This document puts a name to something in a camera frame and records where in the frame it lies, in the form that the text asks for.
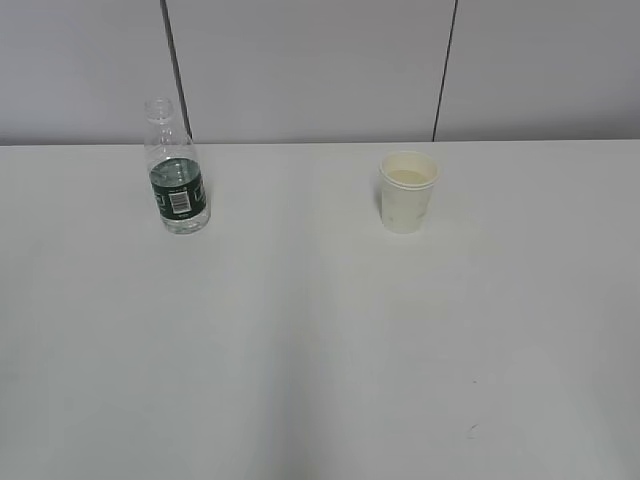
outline wall seam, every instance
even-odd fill
[[[438,132],[438,123],[440,122],[440,109],[442,107],[442,98],[444,95],[444,88],[447,83],[447,71],[449,69],[449,56],[451,55],[451,43],[453,42],[453,31],[456,26],[456,17],[458,16],[458,0],[453,0],[453,14],[451,15],[451,28],[449,29],[449,41],[447,43],[447,53],[444,57],[444,67],[442,69],[442,81],[440,82],[440,93],[438,94],[438,107],[436,108],[436,118],[433,122],[433,134],[431,135],[431,141],[436,141],[436,134]]]
[[[169,8],[167,0],[160,0],[160,9],[162,10],[162,20],[164,21],[164,32],[167,37],[167,46],[169,47],[169,56],[171,57],[171,66],[173,68],[173,78],[176,81],[176,89],[178,90],[178,100],[180,101],[180,110],[182,111],[182,121],[184,128],[191,138],[191,122],[189,122],[189,111],[187,110],[187,102],[184,98],[184,90],[182,88],[182,76],[180,75],[180,65],[178,64],[178,55],[176,54],[176,45],[173,40],[173,31],[171,29],[171,20],[169,18]]]

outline barcode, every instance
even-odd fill
[[[179,213],[186,213],[191,211],[191,202],[189,201],[188,192],[170,193],[169,200],[171,200],[171,208],[176,215]]]

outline table surface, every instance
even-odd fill
[[[640,142],[199,148],[186,237],[142,147],[0,148],[0,478],[640,477]]]

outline cup rim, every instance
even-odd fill
[[[394,180],[389,175],[387,175],[387,173],[384,171],[384,168],[383,168],[384,163],[392,156],[403,155],[403,154],[418,155],[419,157],[422,157],[423,159],[427,160],[435,167],[436,174],[433,176],[433,178],[429,179],[427,182],[419,183],[419,184],[403,183],[403,182],[398,182],[397,180]],[[382,175],[382,178],[387,183],[390,183],[391,185],[399,187],[403,190],[424,190],[426,188],[431,187],[434,183],[436,183],[436,181],[440,177],[440,166],[438,165],[438,163],[430,155],[427,155],[426,153],[423,153],[423,152],[414,151],[414,150],[400,150],[397,152],[389,153],[386,157],[382,159],[378,169],[380,171],[380,174]]]

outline paper cup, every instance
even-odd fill
[[[439,173],[436,162],[424,153],[396,152],[385,158],[380,164],[384,226],[394,233],[418,230]]]

